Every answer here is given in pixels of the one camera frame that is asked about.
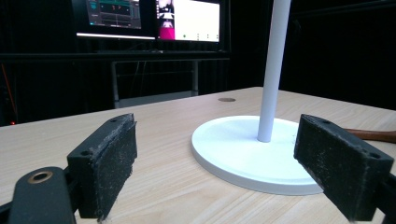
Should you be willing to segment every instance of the monitor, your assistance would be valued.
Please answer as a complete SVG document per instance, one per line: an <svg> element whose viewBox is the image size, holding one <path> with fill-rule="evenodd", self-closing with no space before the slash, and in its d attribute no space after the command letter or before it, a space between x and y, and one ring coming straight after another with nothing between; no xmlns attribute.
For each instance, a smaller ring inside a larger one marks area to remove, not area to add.
<svg viewBox="0 0 396 224"><path fill-rule="evenodd" d="M157 38L219 42L220 0L155 0Z"/></svg>
<svg viewBox="0 0 396 224"><path fill-rule="evenodd" d="M78 37L155 39L154 0L72 0Z"/></svg>

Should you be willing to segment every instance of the desk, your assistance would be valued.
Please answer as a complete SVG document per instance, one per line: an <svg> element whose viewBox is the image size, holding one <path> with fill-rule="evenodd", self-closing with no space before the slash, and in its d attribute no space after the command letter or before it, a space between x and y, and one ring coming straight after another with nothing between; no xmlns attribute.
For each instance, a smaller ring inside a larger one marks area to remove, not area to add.
<svg viewBox="0 0 396 224"><path fill-rule="evenodd" d="M261 99L262 88L250 88L0 128L0 203L12 199L20 177L44 166L66 167L66 155L103 122L134 113L138 157L110 223L349 223L324 194L282 196L243 189L213 176L192 156L191 135L198 126L222 117L258 116ZM277 118L298 122L302 113L344 128L396 130L396 111L279 92ZM395 145L370 143L396 157ZM382 217L377 211L374 223ZM96 223L77 218L78 223Z"/></svg>

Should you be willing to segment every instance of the screw hole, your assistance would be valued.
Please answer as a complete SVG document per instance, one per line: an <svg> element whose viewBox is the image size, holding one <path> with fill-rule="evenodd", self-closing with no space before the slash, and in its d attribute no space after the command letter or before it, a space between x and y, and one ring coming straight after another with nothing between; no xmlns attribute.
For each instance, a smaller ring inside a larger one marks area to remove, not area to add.
<svg viewBox="0 0 396 224"><path fill-rule="evenodd" d="M234 98L219 98L219 101L222 101L222 102L235 102L236 100Z"/></svg>
<svg viewBox="0 0 396 224"><path fill-rule="evenodd" d="M51 171L42 171L35 175L30 176L28 182L30 184L39 184L52 177L53 173Z"/></svg>
<svg viewBox="0 0 396 224"><path fill-rule="evenodd" d="M81 156L91 156L91 152L90 151L82 151L81 153Z"/></svg>
<svg viewBox="0 0 396 224"><path fill-rule="evenodd" d="M375 159L381 158L378 154L373 153L373 152L371 152L369 155L370 155L371 157L375 158Z"/></svg>

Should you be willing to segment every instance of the white circular base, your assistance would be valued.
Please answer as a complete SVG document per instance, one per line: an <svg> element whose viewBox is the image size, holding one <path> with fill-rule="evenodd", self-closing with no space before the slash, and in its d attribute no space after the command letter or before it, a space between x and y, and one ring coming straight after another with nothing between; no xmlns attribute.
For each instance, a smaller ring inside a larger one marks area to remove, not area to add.
<svg viewBox="0 0 396 224"><path fill-rule="evenodd" d="M307 195L323 190L293 158L298 123L275 119L270 143L257 140L260 117L211 120L192 135L195 159L237 186L266 193Z"/></svg>

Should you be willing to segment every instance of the wooden table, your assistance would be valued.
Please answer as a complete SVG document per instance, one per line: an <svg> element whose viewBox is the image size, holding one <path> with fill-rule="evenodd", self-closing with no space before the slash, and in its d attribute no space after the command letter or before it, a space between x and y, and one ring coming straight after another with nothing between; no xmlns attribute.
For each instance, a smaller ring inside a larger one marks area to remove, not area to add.
<svg viewBox="0 0 396 224"><path fill-rule="evenodd" d="M243 189L213 176L192 156L197 127L228 116L258 116L261 99L262 88L250 88L0 128L0 204L12 200L20 177L45 166L65 168L66 155L103 122L134 113L138 157L108 223L348 223L324 194ZM396 111L279 92L277 118L298 122L303 113L344 128L396 130ZM396 157L395 145L370 144ZM78 223L96 223L76 216ZM377 211L374 223L382 218Z"/></svg>

